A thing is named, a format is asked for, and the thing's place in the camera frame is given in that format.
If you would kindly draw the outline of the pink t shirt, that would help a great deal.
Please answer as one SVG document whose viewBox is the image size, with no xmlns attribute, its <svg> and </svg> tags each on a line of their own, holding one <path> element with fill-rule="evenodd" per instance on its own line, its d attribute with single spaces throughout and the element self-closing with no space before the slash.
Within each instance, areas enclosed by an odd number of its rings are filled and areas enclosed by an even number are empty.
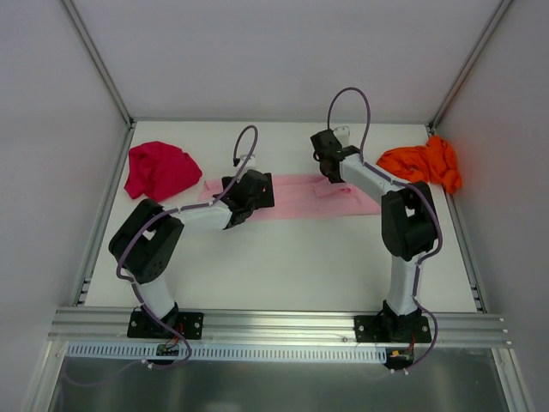
<svg viewBox="0 0 549 412">
<path fill-rule="evenodd" d="M 272 207 L 253 211 L 250 221 L 378 215 L 380 206 L 357 187 L 332 184 L 321 174 L 275 175 Z"/>
</svg>

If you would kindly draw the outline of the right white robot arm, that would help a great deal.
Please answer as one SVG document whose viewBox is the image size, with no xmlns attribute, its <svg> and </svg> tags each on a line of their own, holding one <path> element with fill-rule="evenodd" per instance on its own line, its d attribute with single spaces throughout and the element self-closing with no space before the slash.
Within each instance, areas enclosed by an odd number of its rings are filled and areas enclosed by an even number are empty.
<svg viewBox="0 0 549 412">
<path fill-rule="evenodd" d="M 353 185 L 381 208 L 382 240 L 392 260 L 380 330 L 387 339 L 399 341 L 422 315 L 417 294 L 423 262 L 442 248 L 430 187 L 407 183 L 366 162 L 359 148 L 344 147 L 331 129 L 313 135 L 311 143 L 313 158 L 330 183 Z"/>
</svg>

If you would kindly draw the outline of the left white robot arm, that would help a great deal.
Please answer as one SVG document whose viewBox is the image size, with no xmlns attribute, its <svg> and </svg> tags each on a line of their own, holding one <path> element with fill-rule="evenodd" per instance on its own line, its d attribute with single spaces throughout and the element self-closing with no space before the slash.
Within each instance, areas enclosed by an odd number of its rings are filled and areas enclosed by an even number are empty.
<svg viewBox="0 0 549 412">
<path fill-rule="evenodd" d="M 240 178 L 222 179 L 223 192 L 203 203 L 164 209 L 153 199 L 138 203 L 111 239 L 108 250 L 117 261 L 116 276 L 130 283 L 158 337 L 177 326 L 178 305 L 168 290 L 166 270 L 180 238 L 236 227 L 259 209 L 275 206 L 271 173 L 250 169 Z"/>
</svg>

